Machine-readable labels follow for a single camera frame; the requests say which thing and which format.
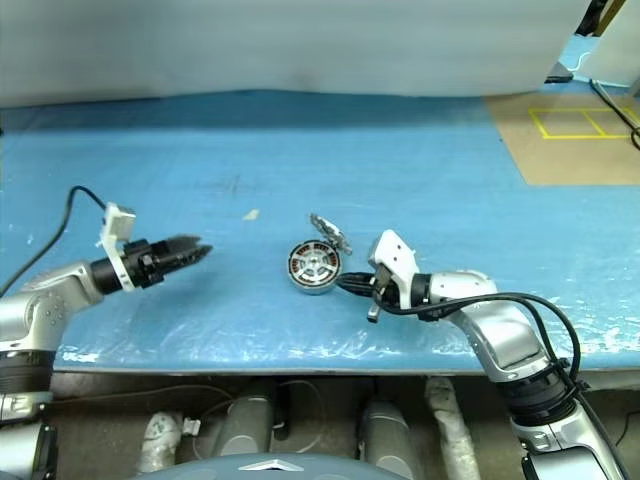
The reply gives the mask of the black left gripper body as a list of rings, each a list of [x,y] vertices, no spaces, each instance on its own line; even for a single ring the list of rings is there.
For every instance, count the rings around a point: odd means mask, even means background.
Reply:
[[[171,272],[169,240],[149,243],[141,239],[123,246],[122,261],[135,288],[149,288]]]

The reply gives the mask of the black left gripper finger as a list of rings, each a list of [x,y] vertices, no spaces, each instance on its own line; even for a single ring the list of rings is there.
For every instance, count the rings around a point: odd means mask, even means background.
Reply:
[[[203,246],[201,238],[196,235],[176,235],[165,240],[165,250],[172,256],[197,256],[201,254]]]
[[[193,245],[180,249],[171,255],[171,259],[169,261],[169,272],[173,273],[197,264],[212,250],[213,247],[211,245]]]

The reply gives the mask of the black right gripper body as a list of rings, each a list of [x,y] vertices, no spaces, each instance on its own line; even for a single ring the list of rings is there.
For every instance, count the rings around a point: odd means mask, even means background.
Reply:
[[[398,315],[399,290],[396,282],[392,279],[392,272],[385,266],[378,266],[372,274],[368,286],[370,287],[370,297],[373,305],[367,313],[367,320],[370,323],[377,323],[382,311]]]

